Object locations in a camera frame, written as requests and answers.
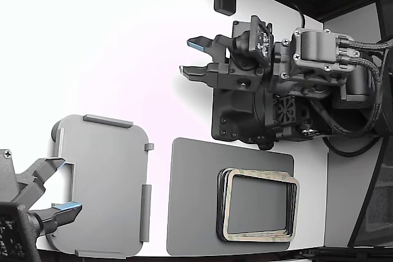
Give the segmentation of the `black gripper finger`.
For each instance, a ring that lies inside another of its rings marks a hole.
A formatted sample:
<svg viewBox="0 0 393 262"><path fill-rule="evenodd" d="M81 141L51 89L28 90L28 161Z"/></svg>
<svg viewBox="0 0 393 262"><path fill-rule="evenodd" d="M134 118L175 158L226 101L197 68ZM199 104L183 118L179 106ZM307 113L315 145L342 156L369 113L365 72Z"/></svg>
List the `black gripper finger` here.
<svg viewBox="0 0 393 262"><path fill-rule="evenodd" d="M219 64L209 63L204 67L179 66L180 73L192 82L201 82L211 88L219 88Z"/></svg>

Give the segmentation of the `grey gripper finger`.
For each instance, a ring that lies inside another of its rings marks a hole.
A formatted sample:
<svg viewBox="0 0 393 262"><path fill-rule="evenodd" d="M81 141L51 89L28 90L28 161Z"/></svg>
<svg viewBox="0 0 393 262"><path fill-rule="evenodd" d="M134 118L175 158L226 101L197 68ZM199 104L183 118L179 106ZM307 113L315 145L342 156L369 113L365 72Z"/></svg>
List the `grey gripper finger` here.
<svg viewBox="0 0 393 262"><path fill-rule="evenodd" d="M82 204L67 202L48 209L31 210L29 215L38 221L39 234L48 235L54 233L58 227L74 222L81 210Z"/></svg>
<svg viewBox="0 0 393 262"><path fill-rule="evenodd" d="M44 183L65 163L63 158L39 158L27 170L17 174L18 194L14 203L31 208L45 193Z"/></svg>

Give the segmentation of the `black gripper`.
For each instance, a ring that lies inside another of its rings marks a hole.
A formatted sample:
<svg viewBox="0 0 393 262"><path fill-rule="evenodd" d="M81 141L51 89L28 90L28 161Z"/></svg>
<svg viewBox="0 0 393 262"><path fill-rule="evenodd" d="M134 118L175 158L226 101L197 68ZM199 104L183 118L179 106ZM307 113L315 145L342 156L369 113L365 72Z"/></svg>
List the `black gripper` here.
<svg viewBox="0 0 393 262"><path fill-rule="evenodd" d="M338 35L327 31L297 29L291 40L273 42L267 28L254 27L233 38L227 89L272 94L329 94L344 85L352 67L339 61ZM187 45L226 60L226 36L204 36Z"/></svg>

